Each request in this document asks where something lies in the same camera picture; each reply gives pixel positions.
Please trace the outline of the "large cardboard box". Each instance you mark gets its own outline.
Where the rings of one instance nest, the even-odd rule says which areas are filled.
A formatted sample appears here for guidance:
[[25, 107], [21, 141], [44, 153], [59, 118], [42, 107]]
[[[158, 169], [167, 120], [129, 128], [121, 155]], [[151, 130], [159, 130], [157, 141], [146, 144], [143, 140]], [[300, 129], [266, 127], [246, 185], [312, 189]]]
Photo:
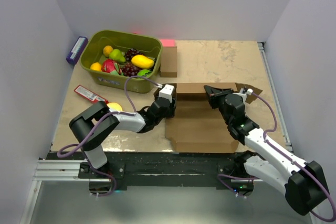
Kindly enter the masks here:
[[234, 153], [239, 142], [230, 136], [220, 112], [206, 97], [206, 83], [174, 83], [175, 116], [165, 120], [165, 137], [180, 153]]

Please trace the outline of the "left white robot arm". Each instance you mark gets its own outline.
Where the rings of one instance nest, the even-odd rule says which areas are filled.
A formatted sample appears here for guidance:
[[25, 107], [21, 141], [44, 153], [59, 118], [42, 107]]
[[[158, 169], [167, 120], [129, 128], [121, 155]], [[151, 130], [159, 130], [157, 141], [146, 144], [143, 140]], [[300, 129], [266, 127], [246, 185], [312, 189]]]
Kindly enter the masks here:
[[146, 133], [153, 130], [163, 119], [174, 116], [175, 95], [175, 87], [166, 84], [157, 90], [154, 102], [139, 111], [117, 111], [104, 102], [97, 102], [73, 118], [69, 127], [91, 163], [91, 173], [97, 178], [108, 174], [108, 160], [101, 144], [112, 131]]

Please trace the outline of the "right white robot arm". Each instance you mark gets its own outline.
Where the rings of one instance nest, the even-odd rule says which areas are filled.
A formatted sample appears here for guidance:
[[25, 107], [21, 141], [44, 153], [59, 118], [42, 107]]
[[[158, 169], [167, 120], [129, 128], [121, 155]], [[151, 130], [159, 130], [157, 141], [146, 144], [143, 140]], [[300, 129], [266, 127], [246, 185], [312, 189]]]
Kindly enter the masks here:
[[313, 213], [324, 200], [335, 210], [322, 167], [287, 151], [268, 136], [269, 130], [263, 130], [246, 115], [247, 98], [260, 97], [253, 89], [235, 92], [205, 85], [204, 90], [210, 106], [219, 109], [233, 139], [255, 151], [234, 165], [237, 177], [250, 175], [251, 180], [263, 180], [282, 193], [288, 205], [302, 216]]

